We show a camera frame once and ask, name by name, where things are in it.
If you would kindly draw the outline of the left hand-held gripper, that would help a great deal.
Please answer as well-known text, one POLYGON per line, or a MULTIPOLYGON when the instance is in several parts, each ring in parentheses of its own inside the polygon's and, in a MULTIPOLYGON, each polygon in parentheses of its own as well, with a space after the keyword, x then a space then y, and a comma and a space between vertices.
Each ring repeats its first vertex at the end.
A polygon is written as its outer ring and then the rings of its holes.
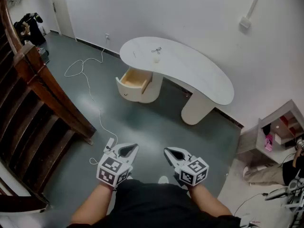
POLYGON ((133 161, 138 153, 136 143, 107 144, 98 163, 96 178, 115 188, 126 180, 133 170, 133 161))

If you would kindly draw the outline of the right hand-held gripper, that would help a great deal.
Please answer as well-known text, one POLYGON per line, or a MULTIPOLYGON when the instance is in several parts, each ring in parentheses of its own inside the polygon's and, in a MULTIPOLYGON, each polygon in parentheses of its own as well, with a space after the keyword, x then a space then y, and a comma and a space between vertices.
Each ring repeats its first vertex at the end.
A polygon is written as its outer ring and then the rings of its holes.
POLYGON ((189 186, 196 186, 207 178, 209 165, 201 158, 191 156, 187 161, 178 166, 178 160, 190 156, 187 150, 178 147, 164 149, 164 156, 169 164, 175 167, 179 181, 189 186))

